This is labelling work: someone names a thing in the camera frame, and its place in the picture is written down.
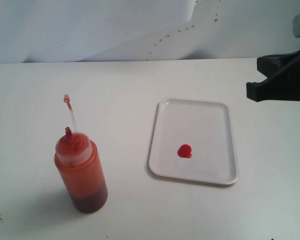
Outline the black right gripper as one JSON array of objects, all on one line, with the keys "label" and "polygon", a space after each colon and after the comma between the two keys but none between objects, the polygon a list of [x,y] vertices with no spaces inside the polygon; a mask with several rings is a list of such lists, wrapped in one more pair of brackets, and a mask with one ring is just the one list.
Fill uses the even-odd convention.
[{"label": "black right gripper", "polygon": [[[279,71],[297,56],[296,68]],[[300,102],[300,51],[258,57],[256,69],[263,75],[272,76],[262,82],[246,83],[246,97],[248,99],[255,102]]]}]

